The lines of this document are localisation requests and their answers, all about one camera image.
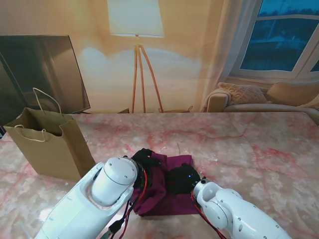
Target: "bag handle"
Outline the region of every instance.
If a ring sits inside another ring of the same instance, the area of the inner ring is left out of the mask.
[[[22,128],[24,128],[23,127],[23,125],[21,125],[21,124],[17,124],[16,126],[15,126],[15,128],[17,128],[17,127],[22,127]],[[43,136],[43,140],[38,140],[38,139],[33,139],[33,138],[27,138],[27,137],[25,137],[22,133],[20,133],[18,130],[17,130],[17,132],[22,136],[22,137],[24,137],[24,138],[26,138],[26,139],[29,139],[29,140],[32,140],[32,141],[37,141],[37,142],[45,142],[45,136],[44,136],[44,132],[46,132],[46,130],[45,129],[43,129],[41,132],[42,132],[42,136]]]
[[[43,111],[43,109],[42,109],[42,107],[41,107],[40,101],[39,101],[39,99],[38,99],[38,95],[36,94],[35,90],[37,90],[37,91],[39,91],[39,92],[45,94],[46,96],[49,96],[51,99],[53,99],[53,100],[56,102],[56,104],[59,106],[60,115],[61,115],[62,117],[64,117],[63,114],[62,114],[62,111],[61,111],[61,106],[59,105],[58,101],[56,101],[53,97],[51,97],[51,96],[48,95],[47,93],[45,93],[45,92],[39,90],[38,88],[33,87],[32,89],[33,89],[33,92],[34,92],[34,94],[35,94],[36,101],[38,102],[38,105],[40,106],[40,109],[41,109],[41,111],[42,111],[44,114],[45,114],[45,112]]]

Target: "pink marble surface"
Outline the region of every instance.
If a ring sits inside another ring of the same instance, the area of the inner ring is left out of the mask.
[[[191,154],[202,175],[238,191],[292,238],[319,239],[319,128],[306,114],[83,114],[75,118],[96,162],[132,156],[143,147],[168,156]],[[6,134],[0,140],[0,239],[35,236],[73,185],[37,175]],[[125,238],[218,237],[198,215],[131,215]]]

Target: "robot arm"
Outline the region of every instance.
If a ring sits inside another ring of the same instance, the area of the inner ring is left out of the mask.
[[[276,221],[232,189],[203,179],[196,184],[194,196],[209,222],[218,230],[227,230],[231,238],[291,238]]]
[[[95,239],[131,198],[137,174],[129,158],[98,163],[52,209],[35,239]]]
[[[53,208],[35,239],[95,239],[131,198],[137,176],[138,167],[129,158],[98,163]],[[203,179],[193,192],[210,223],[233,239],[290,239],[232,189]]]

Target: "wooden tripod legs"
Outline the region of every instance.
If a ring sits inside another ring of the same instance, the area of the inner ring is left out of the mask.
[[[149,57],[146,54],[146,51],[143,47],[143,45],[136,45],[134,48],[134,83],[133,83],[133,99],[132,99],[132,113],[134,113],[134,104],[135,104],[135,91],[136,91],[136,78],[137,78],[137,67],[138,67],[138,63],[137,63],[137,58],[139,58],[139,64],[140,64],[140,69],[141,69],[141,84],[142,84],[142,98],[143,98],[143,111],[144,113],[146,113],[146,107],[145,107],[145,92],[144,92],[144,76],[143,76],[143,66],[142,66],[142,58],[141,58],[141,53],[140,53],[140,48],[143,52],[143,55],[146,59],[146,62],[149,66],[151,75],[152,75],[152,79],[153,79],[153,83],[154,83],[154,87],[155,87],[155,91],[156,91],[156,95],[158,97],[158,101],[159,101],[159,107],[160,107],[160,112],[163,113],[163,107],[161,105],[161,101],[160,101],[160,93],[159,93],[159,89],[158,86],[156,84],[156,79],[155,79],[155,75],[149,60]]]

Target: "lamp shade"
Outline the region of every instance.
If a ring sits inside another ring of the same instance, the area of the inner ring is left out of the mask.
[[[164,37],[158,0],[108,0],[110,33]]]

